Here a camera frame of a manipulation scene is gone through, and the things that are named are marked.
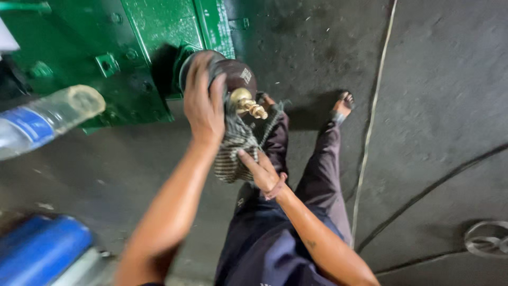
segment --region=tattoo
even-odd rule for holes
[[[310,247],[310,249],[314,249],[314,247],[316,246],[316,242],[307,240],[307,245]]]

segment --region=gray floor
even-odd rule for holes
[[[341,179],[350,198],[358,179],[369,102],[390,12],[388,0],[227,0],[237,55],[260,90],[290,99],[288,165],[298,182],[316,130],[348,89],[358,108],[342,128]],[[379,94],[357,239],[363,241],[411,197],[459,164],[508,141],[508,3],[399,1]],[[1,210],[45,210],[81,219],[119,253],[190,138],[177,122],[74,130],[2,162]],[[374,271],[460,250],[481,219],[508,220],[508,152],[446,181],[391,223],[362,251]],[[212,280],[239,185],[207,180],[195,226],[174,273]],[[351,210],[353,200],[348,201]],[[458,254],[381,276],[384,285],[504,285],[506,262]]]

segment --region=blue cylinder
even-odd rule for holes
[[[46,285],[92,243],[90,230],[76,219],[34,217],[0,240],[2,285]]]

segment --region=green metal machine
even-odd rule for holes
[[[178,72],[193,52],[235,53],[222,0],[48,0],[0,2],[0,18],[20,46],[12,53],[33,93],[85,84],[106,111],[85,130],[170,122],[181,99]]]

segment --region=bottle label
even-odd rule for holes
[[[9,121],[23,132],[34,147],[44,145],[54,138],[54,131],[49,122],[29,108],[18,107],[5,111],[0,114],[0,119]]]

